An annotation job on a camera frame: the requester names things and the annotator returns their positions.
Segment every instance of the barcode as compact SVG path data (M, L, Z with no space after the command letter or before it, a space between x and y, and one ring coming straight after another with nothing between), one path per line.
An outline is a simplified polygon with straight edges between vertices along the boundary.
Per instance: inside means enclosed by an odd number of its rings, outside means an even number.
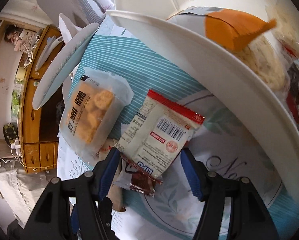
M171 121L167 120L166 118L162 118L158 122L156 127L177 141L179 141L182 138L183 134L185 133L182 128L172 123Z

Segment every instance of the cabinet door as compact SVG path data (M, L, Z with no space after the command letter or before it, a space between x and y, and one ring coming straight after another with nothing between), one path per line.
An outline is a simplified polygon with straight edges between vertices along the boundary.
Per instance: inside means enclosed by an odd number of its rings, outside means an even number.
M25 168L26 172L32 173L41 171L40 168L35 168L41 166L39 161L39 144L25 144L23 151L25 157L25 165L28 167L33 167Z
M54 148L55 148L54 142L39 144L39 155L40 155L42 170L53 169Z
M24 94L24 110L23 110L23 143L38 143L39 141L39 123L41 120L42 109L33 109L33 97L36 91L34 86L35 80L29 79L27 83L26 93Z
M54 168L57 168L57 156L58 156L58 142L55 143L55 147L54 147Z
M35 71L35 67L38 62L38 59L39 59L40 55L42 54L44 48L47 45L47 38L51 38L53 36L55 36L55 38L58 38L59 36L61 36L61 33L57 29L50 27L48 29L46 35L44 36L44 39L43 39L43 41L37 51L37 54L35 56L34 63L33 63L33 66L32 66L31 72L30 72L31 78L41 79L43 77L43 75L45 74L47 68L51 64L52 60L57 56L57 54L62 49L64 42L61 42L60 44L58 44L56 46L56 48L54 48L53 51L51 52L51 54L48 56L47 60L43 63L42 67L38 71Z

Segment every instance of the wooden cabinet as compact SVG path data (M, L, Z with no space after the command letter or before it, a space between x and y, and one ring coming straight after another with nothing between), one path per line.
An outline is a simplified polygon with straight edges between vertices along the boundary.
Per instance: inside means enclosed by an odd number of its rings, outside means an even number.
M57 166L58 124L56 122L56 105L63 100L62 87L46 102L34 110L32 106L36 84L43 77L52 60L61 50L64 43L59 44L49 55L38 73L35 71L38 59L43 52L47 38L60 36L58 29L47 26L33 53L33 62L27 67L25 84L21 95L19 111L19 141L27 173L53 169Z

